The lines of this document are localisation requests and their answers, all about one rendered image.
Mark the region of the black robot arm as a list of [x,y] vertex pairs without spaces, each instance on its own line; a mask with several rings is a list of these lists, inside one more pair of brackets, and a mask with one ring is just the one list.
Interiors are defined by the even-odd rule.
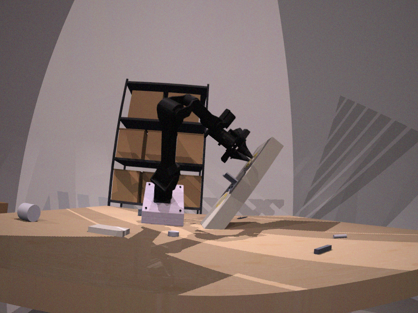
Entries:
[[175,190],[181,175],[181,166],[175,163],[178,127],[191,112],[197,115],[201,124],[207,128],[203,131],[204,138],[210,135],[216,141],[225,132],[223,128],[227,129],[235,119],[229,109],[219,117],[211,114],[198,98],[190,94],[166,97],[157,104],[158,119],[162,126],[162,141],[161,162],[150,178],[155,184],[153,200],[155,203],[171,203],[172,191]]

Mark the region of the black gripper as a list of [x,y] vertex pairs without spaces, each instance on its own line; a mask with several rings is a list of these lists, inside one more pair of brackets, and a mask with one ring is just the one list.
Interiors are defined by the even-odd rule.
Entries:
[[[225,131],[218,139],[218,145],[222,145],[226,148],[226,152],[221,157],[222,162],[226,162],[229,157],[230,159],[239,159],[249,162],[249,158],[253,158],[249,149],[246,146],[246,138],[251,131],[243,129],[238,137],[233,137],[230,131]],[[236,145],[235,145],[236,144]],[[232,148],[233,147],[233,148]],[[238,147],[238,149],[236,149]],[[249,157],[249,158],[248,158]]]

